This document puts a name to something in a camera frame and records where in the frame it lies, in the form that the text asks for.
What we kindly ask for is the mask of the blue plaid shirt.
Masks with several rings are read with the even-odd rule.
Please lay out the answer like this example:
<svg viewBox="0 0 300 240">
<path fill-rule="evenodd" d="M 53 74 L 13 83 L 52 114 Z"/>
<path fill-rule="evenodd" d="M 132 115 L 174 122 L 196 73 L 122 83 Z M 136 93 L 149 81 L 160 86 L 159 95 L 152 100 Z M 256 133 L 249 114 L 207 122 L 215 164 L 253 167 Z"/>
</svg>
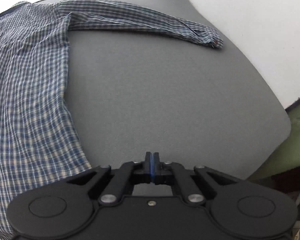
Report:
<svg viewBox="0 0 300 240">
<path fill-rule="evenodd" d="M 212 27 L 123 1 L 23 2 L 0 14 L 0 239 L 12 236 L 6 209 L 15 196 L 91 167 L 64 101 L 74 30 L 223 46 Z"/>
</svg>

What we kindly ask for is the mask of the green fabric bag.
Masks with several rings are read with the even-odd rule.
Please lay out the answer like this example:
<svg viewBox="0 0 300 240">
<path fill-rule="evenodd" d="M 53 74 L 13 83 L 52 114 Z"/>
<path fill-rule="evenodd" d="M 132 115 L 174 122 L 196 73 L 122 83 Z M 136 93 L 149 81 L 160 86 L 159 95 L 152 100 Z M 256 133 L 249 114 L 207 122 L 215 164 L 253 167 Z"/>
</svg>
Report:
<svg viewBox="0 0 300 240">
<path fill-rule="evenodd" d="M 290 136 L 270 155 L 250 180 L 263 179 L 300 166 L 300 105 L 289 111 Z"/>
</svg>

